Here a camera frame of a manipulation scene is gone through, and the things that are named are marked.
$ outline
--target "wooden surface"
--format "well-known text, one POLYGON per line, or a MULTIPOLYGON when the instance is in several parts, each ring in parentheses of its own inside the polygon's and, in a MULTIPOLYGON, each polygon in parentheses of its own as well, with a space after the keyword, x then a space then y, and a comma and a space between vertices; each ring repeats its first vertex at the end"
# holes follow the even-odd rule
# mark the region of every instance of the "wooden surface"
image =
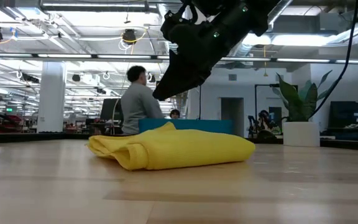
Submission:
POLYGON ((358 151, 257 145, 247 163, 128 172, 85 143, 0 144, 0 223, 358 223, 358 151))

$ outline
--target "potted plant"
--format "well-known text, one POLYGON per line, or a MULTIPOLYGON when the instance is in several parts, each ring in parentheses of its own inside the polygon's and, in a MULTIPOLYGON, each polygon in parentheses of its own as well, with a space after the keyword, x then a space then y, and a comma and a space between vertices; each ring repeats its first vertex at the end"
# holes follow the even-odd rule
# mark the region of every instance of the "potted plant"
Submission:
POLYGON ((318 89, 331 72, 332 70, 322 77, 318 86, 308 80, 299 91, 293 85, 283 81, 281 76, 277 74, 280 80, 280 90, 273 88, 273 92, 283 100, 286 109, 289 111, 287 122, 283 124, 284 145, 320 146, 319 127, 309 120, 316 109, 317 101, 323 99, 334 86, 332 85, 328 90, 318 95, 318 89))

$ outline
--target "green leaf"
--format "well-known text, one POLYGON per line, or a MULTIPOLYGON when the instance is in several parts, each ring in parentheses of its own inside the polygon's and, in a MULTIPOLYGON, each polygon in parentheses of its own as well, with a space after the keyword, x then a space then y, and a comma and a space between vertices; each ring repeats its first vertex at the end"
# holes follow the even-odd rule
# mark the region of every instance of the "green leaf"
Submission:
POLYGON ((284 98, 288 101, 288 104, 299 105, 302 104, 302 101, 299 99, 298 92, 296 88, 291 84, 286 83, 279 74, 278 78, 280 79, 280 91, 284 98))
POLYGON ((299 97, 301 101, 305 101, 306 95, 308 94, 310 87, 311 87, 311 81, 308 80, 305 83, 305 86, 299 91, 299 97))
POLYGON ((320 85, 318 85, 317 88, 320 88, 321 84, 323 84, 327 80, 327 77, 331 72, 332 72, 332 70, 327 72, 327 74, 323 75, 323 77, 321 78, 321 81, 320 81, 320 85))
POLYGON ((302 103, 300 105, 296 105, 293 103, 289 104, 289 112, 290 112, 290 121, 307 121, 302 112, 302 103))
POLYGON ((328 93, 331 91, 331 89, 334 88, 335 83, 337 83, 338 81, 339 81, 339 80, 336 80, 336 81, 329 87, 328 90, 322 92, 322 93, 317 97, 317 101, 324 99, 324 98, 328 95, 328 93))
POLYGON ((307 119, 309 119, 310 116, 315 111, 316 105, 317 105, 317 86, 316 84, 312 84, 302 107, 302 113, 307 119))
POLYGON ((281 98, 281 100, 283 101, 284 103, 284 106, 286 107, 287 110, 289 110, 289 107, 288 107, 288 101, 284 98, 284 96, 281 94, 280 90, 278 90, 277 88, 273 87, 272 88, 273 90, 273 93, 276 94, 277 96, 279 96, 281 98))

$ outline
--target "folded fabric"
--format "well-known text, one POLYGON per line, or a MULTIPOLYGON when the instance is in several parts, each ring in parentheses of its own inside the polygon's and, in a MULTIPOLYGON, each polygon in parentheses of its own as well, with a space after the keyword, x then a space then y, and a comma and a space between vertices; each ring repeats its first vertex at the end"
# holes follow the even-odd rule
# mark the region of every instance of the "folded fabric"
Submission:
POLYGON ((128 137, 93 136, 89 149, 127 170, 171 169, 244 161, 255 145, 229 134, 176 130, 172 123, 128 137))

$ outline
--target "gray sweater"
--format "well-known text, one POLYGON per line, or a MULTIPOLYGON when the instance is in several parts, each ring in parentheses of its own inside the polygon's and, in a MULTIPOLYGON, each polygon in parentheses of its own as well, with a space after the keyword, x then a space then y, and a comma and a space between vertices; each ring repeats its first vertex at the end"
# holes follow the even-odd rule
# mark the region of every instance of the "gray sweater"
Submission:
POLYGON ((160 104, 153 97, 153 91, 139 83, 132 83, 125 91, 121 98, 121 107, 124 115, 124 134, 138 134, 140 119, 164 118, 160 104))

